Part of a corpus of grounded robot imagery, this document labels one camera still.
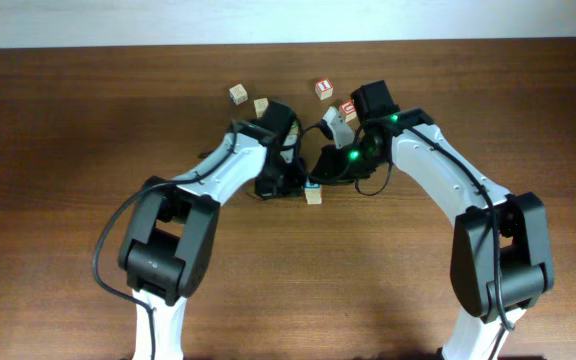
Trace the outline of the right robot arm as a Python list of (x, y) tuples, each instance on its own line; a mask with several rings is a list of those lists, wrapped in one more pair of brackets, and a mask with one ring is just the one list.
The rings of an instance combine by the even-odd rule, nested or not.
[(437, 358), (497, 358), (516, 322), (554, 286), (543, 202), (487, 178), (428, 113), (401, 109), (384, 81), (359, 87), (317, 126), (332, 143), (311, 180), (357, 185), (386, 164), (410, 176), (451, 222), (450, 281), (460, 309)]

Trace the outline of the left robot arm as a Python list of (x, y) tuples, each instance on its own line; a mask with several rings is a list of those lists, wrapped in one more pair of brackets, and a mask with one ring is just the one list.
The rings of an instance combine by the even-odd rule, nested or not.
[(303, 177), (282, 155), (297, 127), (296, 113), (271, 101), (192, 170), (144, 183), (118, 254), (137, 307), (135, 358), (182, 358), (186, 301), (207, 272), (221, 207), (248, 182), (263, 200), (300, 190)]

